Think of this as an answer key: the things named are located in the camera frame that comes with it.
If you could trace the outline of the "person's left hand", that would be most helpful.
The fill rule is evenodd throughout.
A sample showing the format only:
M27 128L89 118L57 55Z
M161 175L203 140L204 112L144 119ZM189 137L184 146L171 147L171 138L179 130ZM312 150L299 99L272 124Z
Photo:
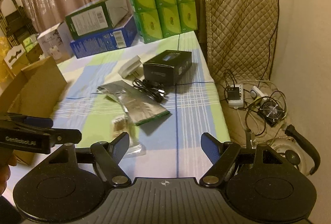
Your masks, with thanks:
M11 170L10 167L17 166L17 158L16 156L12 153L8 160L5 162L3 166L1 166L0 169L0 194L2 195L6 188L7 188L7 181L9 180L11 176Z

